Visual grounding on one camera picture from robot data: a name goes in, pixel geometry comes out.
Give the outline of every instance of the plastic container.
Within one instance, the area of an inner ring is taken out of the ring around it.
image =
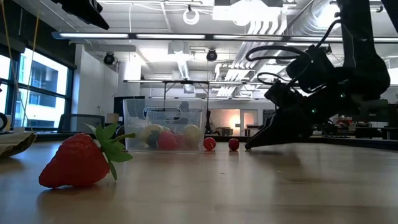
[[[126,149],[136,152],[203,152],[206,101],[123,100]]]

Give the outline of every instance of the table surface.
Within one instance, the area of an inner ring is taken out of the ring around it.
[[[0,223],[394,223],[398,154],[288,144],[216,154],[134,154],[89,189],[38,176],[59,143],[0,161]]]

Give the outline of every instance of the chair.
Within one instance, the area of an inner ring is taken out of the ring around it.
[[[58,133],[88,133],[93,131],[86,125],[97,127],[99,124],[104,127],[105,117],[90,114],[63,114],[61,115]]]

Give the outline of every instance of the red ball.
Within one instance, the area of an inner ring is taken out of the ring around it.
[[[230,139],[228,143],[228,147],[231,151],[236,151],[239,149],[239,140],[237,139]]]
[[[216,148],[217,142],[213,138],[206,138],[203,146],[207,151],[212,151]]]
[[[159,148],[162,150],[175,150],[178,146],[175,135],[170,131],[164,131],[157,140]]]

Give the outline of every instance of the strawberry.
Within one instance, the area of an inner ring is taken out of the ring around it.
[[[125,147],[119,142],[124,138],[132,138],[134,134],[126,134],[116,139],[110,139],[117,124],[102,128],[90,126],[97,140],[87,134],[79,133],[65,140],[52,160],[45,166],[39,176],[39,184],[44,187],[57,188],[63,185],[74,187],[89,187],[103,179],[111,171],[117,180],[114,162],[124,162],[132,159]]]

